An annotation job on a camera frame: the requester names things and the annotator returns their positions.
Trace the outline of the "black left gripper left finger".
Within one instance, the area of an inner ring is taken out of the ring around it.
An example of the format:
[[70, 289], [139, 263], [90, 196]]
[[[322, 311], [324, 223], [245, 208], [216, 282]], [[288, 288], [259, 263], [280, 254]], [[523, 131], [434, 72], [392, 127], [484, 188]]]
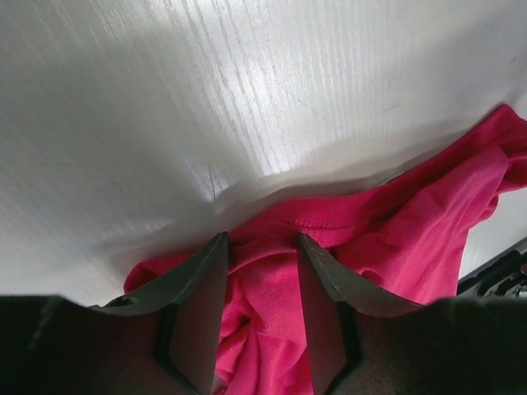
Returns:
[[60, 295], [1, 299], [4, 394], [209, 394], [229, 239], [104, 306]]

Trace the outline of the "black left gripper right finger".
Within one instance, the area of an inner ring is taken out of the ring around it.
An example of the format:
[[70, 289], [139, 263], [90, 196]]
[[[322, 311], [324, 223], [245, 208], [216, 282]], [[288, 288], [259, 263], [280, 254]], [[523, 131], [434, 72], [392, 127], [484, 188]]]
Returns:
[[308, 235], [298, 239], [297, 265], [315, 393], [525, 393], [526, 297], [416, 304]]

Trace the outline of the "pink t-shirt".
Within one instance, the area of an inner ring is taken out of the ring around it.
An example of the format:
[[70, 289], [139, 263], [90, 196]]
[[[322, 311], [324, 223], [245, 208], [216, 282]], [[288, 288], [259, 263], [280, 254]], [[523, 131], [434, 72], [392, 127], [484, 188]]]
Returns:
[[456, 292], [469, 231], [526, 185], [526, 122], [501, 105], [440, 154], [375, 188], [281, 202], [229, 235], [216, 373], [223, 394], [310, 394], [296, 238], [427, 304]]

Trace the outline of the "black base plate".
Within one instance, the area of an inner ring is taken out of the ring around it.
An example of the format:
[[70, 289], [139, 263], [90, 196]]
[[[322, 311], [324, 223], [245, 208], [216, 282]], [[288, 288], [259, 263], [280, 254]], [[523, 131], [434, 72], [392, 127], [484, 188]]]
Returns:
[[526, 243], [518, 244], [459, 280], [457, 296], [526, 297]]

